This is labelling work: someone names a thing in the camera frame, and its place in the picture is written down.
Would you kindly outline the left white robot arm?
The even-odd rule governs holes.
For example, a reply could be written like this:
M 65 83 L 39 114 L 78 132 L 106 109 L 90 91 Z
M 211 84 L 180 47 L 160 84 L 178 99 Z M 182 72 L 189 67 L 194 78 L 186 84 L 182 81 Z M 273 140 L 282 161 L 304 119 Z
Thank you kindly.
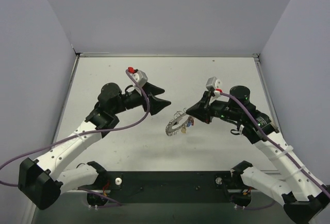
M 37 208 L 45 210 L 67 191 L 89 185 L 98 189 L 113 182 L 107 170 L 94 161 L 76 169 L 66 170 L 66 167 L 116 127 L 117 114 L 142 106 L 146 114 L 155 115 L 171 104 L 158 98 L 164 89 L 148 82 L 142 89 L 145 95 L 137 90 L 122 93 L 116 83 L 105 84 L 92 112 L 69 137 L 36 159 L 26 158 L 21 162 L 19 190 Z

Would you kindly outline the metal disc keyring holder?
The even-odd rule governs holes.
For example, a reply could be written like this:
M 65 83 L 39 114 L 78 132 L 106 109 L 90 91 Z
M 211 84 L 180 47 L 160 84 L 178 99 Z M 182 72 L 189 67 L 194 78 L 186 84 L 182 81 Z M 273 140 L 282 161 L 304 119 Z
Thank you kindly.
M 193 126 L 194 126 L 194 117 L 188 115 L 186 113 L 186 109 L 175 112 L 175 114 L 173 115 L 173 118 L 166 125 L 166 128 L 165 128 L 166 135 L 173 136 L 173 135 L 176 135 L 179 132 L 181 132 L 182 127 L 186 127 L 186 129 L 192 127 L 192 126 L 187 127 L 187 123 L 189 121 L 192 121 Z

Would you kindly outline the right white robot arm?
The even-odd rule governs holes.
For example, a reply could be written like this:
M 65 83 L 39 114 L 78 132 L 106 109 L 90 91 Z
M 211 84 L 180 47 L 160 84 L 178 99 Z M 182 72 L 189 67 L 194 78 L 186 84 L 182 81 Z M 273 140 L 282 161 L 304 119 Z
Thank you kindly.
M 243 161 L 231 169 L 233 181 L 254 188 L 280 204 L 294 223 L 309 223 L 329 206 L 329 186 L 313 176 L 295 155 L 270 117 L 250 102 L 249 88 L 230 89 L 228 101 L 220 88 L 208 86 L 200 101 L 187 114 L 209 124 L 213 118 L 236 125 L 240 135 L 259 149 L 283 177 L 275 179 Z

